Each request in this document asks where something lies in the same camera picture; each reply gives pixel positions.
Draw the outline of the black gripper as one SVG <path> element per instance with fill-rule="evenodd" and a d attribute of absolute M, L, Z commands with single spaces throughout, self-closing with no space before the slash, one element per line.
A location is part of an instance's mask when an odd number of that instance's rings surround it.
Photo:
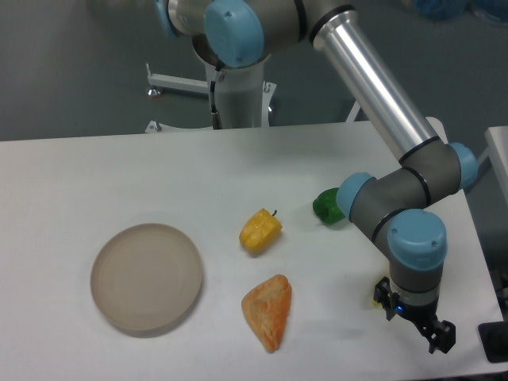
<path fill-rule="evenodd" d="M 412 321 L 429 342 L 429 353 L 448 353 L 456 343 L 456 326 L 437 318 L 439 294 L 439 287 L 418 293 L 398 286 L 391 288 L 390 279 L 383 277 L 374 286 L 373 301 L 381 305 L 388 321 L 395 315 Z"/>

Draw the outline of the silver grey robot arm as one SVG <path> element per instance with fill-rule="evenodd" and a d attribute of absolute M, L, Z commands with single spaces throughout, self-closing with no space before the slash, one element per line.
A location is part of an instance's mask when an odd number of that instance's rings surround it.
<path fill-rule="evenodd" d="M 219 87 L 246 76 L 273 53 L 302 40 L 325 54 L 383 138 L 400 168 L 381 179 L 349 176 L 337 208 L 388 259 L 390 274 L 374 289 L 388 318 L 411 321 L 431 351 L 448 352 L 456 328 L 437 318 L 448 249 L 441 219 L 428 207 L 474 182 L 478 165 L 462 144 L 446 144 L 418 112 L 376 54 L 351 1 L 157 1 L 169 37 L 192 37 L 212 67 L 207 95 L 214 129 L 259 127 L 262 82 Z"/>

